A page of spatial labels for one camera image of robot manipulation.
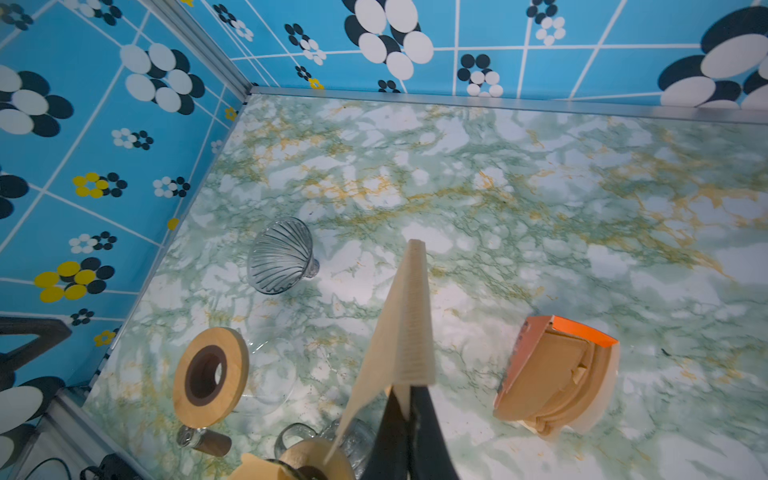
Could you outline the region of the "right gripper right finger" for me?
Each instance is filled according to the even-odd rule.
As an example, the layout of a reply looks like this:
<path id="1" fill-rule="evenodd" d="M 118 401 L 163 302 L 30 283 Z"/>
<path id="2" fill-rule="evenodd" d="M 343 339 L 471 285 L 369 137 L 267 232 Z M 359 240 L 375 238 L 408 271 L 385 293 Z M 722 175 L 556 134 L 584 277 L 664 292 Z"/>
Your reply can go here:
<path id="1" fill-rule="evenodd" d="M 411 388 L 409 473 L 416 480 L 458 480 L 426 386 Z"/>

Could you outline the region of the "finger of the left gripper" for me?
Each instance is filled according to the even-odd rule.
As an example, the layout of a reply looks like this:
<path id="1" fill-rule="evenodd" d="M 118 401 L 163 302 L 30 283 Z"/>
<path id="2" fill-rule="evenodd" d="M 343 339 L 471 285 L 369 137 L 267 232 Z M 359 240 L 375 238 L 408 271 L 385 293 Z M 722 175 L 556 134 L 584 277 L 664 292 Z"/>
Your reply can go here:
<path id="1" fill-rule="evenodd" d="M 70 328 L 55 318 L 1 317 L 1 336 L 33 336 L 27 343 L 1 354 L 1 371 L 15 372 L 71 336 Z"/>

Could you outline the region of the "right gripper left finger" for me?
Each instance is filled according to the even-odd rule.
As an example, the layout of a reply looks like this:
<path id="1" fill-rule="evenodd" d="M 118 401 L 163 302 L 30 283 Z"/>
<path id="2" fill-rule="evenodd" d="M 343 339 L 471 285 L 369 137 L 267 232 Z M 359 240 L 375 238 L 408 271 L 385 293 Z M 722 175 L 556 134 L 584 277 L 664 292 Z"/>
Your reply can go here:
<path id="1" fill-rule="evenodd" d="M 408 449 L 408 421 L 396 394 L 391 392 L 361 480 L 406 480 Z"/>

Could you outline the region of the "ribbed glass carafe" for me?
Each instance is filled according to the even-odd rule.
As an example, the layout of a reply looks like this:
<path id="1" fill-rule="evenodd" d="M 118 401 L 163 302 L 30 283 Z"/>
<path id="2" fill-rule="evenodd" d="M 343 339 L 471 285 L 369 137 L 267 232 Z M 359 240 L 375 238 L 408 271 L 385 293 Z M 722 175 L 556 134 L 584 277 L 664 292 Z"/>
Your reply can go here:
<path id="1" fill-rule="evenodd" d="M 339 423 L 335 420 L 320 431 L 304 423 L 288 425 L 278 434 L 274 457 L 307 479 L 360 479 L 376 434 L 355 419 L 339 437 Z"/>

